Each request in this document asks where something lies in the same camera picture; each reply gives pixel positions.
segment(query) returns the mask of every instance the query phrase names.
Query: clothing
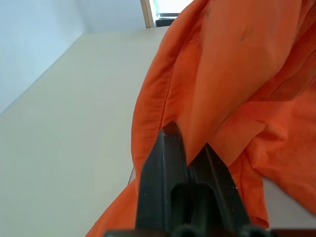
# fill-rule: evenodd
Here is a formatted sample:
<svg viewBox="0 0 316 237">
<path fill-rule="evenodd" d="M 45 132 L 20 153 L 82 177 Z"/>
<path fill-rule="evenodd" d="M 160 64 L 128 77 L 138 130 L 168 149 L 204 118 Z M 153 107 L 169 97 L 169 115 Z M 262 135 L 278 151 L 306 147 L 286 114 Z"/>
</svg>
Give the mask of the clothing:
<svg viewBox="0 0 316 237">
<path fill-rule="evenodd" d="M 133 229 L 142 165 L 175 121 L 187 163 L 208 142 L 229 167 L 251 222 L 268 227 L 262 176 L 316 214 L 314 0 L 195 0 L 172 23 L 139 93 L 136 180 L 88 237 Z"/>
</svg>

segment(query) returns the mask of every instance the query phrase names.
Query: dark stain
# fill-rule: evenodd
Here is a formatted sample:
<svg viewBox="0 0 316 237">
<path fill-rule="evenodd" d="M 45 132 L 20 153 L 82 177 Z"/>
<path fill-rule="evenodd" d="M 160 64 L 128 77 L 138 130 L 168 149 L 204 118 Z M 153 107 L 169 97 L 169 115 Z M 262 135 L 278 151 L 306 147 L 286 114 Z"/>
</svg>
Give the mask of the dark stain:
<svg viewBox="0 0 316 237">
<path fill-rule="evenodd" d="M 246 38 L 249 38 L 253 35 L 253 28 L 250 28 L 250 29 L 247 29 L 247 30 L 244 30 L 241 35 L 240 35 L 240 38 L 239 38 L 239 41 L 240 42 L 244 42 L 244 40 Z"/>
</svg>

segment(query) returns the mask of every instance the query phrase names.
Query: orange cloth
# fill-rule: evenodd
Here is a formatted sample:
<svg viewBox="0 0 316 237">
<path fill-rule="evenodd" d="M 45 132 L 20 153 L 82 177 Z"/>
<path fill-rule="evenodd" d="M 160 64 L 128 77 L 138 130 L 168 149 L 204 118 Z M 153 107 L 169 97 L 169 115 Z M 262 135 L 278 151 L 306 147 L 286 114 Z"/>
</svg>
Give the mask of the orange cloth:
<svg viewBox="0 0 316 237">
<path fill-rule="evenodd" d="M 253 224 L 267 227 L 262 175 L 316 214 L 314 0 L 195 0 L 172 23 L 139 93 L 136 181 L 88 237 L 132 229 L 140 171 L 176 121 L 190 163 L 208 142 L 229 166 Z"/>
</svg>

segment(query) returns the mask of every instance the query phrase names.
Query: orange fabric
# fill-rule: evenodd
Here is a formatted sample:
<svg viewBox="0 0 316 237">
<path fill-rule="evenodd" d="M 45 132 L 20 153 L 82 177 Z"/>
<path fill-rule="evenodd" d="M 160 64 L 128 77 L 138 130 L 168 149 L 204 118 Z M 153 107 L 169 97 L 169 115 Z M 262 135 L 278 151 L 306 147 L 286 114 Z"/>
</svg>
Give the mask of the orange fabric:
<svg viewBox="0 0 316 237">
<path fill-rule="evenodd" d="M 171 121 L 188 163 L 206 142 L 223 159 L 253 224 L 269 225 L 262 175 L 316 214 L 315 79 L 314 0 L 193 1 L 166 32 L 137 99 L 136 188 L 87 236 L 133 226 L 142 165 Z"/>
</svg>

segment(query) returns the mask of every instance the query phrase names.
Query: white wall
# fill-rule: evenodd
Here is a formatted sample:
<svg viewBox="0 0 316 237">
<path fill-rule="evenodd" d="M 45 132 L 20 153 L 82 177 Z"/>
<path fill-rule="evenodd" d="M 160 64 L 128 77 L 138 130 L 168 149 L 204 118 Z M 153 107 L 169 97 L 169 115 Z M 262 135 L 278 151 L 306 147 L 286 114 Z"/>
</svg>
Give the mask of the white wall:
<svg viewBox="0 0 316 237">
<path fill-rule="evenodd" d="M 140 0 L 76 0 L 88 32 L 144 29 Z"/>
<path fill-rule="evenodd" d="M 0 0 L 0 114 L 83 32 L 73 0 Z"/>
<path fill-rule="evenodd" d="M 165 31 L 80 37 L 2 114 L 1 237 L 83 237 L 126 187 L 135 101 Z"/>
</svg>

